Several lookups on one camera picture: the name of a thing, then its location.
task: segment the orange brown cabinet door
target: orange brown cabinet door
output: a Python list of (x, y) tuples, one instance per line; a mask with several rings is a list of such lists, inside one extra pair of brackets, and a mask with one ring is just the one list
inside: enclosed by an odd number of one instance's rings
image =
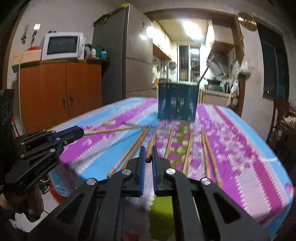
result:
[(66, 80), (71, 118), (103, 106), (100, 65), (67, 62)]
[(27, 133), (49, 129), (70, 119), (66, 63), (21, 68), (20, 100)]

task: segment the microwave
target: microwave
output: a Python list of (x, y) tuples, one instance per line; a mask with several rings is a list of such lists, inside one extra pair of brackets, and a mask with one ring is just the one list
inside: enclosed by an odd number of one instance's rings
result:
[(58, 58), (84, 59), (85, 38), (83, 33), (47, 33), (40, 44), (41, 60)]

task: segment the silver screw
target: silver screw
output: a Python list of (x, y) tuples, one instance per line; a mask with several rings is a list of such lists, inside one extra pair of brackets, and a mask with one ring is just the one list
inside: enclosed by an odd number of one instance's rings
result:
[(87, 185), (92, 186), (92, 185), (94, 185), (95, 183), (96, 183), (96, 180), (95, 180), (94, 178), (89, 178), (89, 179), (86, 180), (86, 184), (87, 184)]
[(204, 178), (202, 179), (202, 183), (205, 184), (205, 185), (209, 185), (209, 184), (211, 183), (211, 180), (208, 179), (207, 177), (204, 177)]
[(123, 175), (130, 175), (131, 174), (131, 170), (130, 169), (123, 169), (122, 172), (121, 172)]
[(174, 175), (176, 173), (176, 170), (173, 168), (168, 168), (165, 170), (165, 172), (169, 175)]

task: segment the colorful striped tablecloth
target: colorful striped tablecloth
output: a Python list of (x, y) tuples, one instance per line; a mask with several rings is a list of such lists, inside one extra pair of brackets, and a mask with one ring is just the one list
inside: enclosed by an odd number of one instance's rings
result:
[[(129, 98), (74, 118), (53, 130), (60, 131), (74, 125), (84, 130), (111, 129), (121, 126), (122, 122), (151, 124), (142, 145), (148, 146), (150, 135), (157, 127), (155, 144), (159, 156), (163, 157), (170, 130), (174, 128), (168, 159), (178, 170), (181, 170), (185, 158), (189, 131), (193, 131), (187, 176), (200, 180), (205, 176), (200, 133), (203, 129), (216, 158), (222, 189), (273, 236), (290, 209), (294, 192), (285, 169), (265, 141), (226, 107), (200, 104), (195, 122), (188, 123), (159, 120), (157, 105), (156, 99)], [(69, 164), (60, 164), (50, 173), (56, 191), (68, 196), (88, 178), (105, 179), (139, 133), (139, 129), (132, 129), (85, 136), (66, 146), (60, 159)], [(212, 167), (211, 179), (215, 181)], [(146, 164), (144, 195), (130, 198), (127, 206), (126, 217), (129, 212), (133, 215), (125, 219), (125, 230), (157, 240), (167, 240), (172, 236), (171, 201), (154, 197), (151, 164)], [(163, 223), (166, 223), (163, 225), (166, 232), (159, 231)]]

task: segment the gray refrigerator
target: gray refrigerator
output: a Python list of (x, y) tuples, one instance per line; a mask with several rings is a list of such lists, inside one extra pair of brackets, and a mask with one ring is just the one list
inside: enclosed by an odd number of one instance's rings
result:
[(100, 45), (110, 57), (102, 77), (103, 105), (132, 97), (155, 97), (152, 88), (152, 39), (146, 29), (152, 22), (133, 6), (94, 26), (93, 45)]

